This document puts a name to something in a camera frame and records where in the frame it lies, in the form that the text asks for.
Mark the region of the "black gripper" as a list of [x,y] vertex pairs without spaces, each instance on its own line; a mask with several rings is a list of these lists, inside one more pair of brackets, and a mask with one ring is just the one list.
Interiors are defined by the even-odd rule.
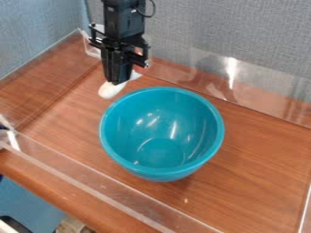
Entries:
[[103,27],[90,24],[90,44],[102,50],[102,64],[109,82],[130,80],[134,64],[150,66],[150,44],[145,40],[146,0],[102,0]]

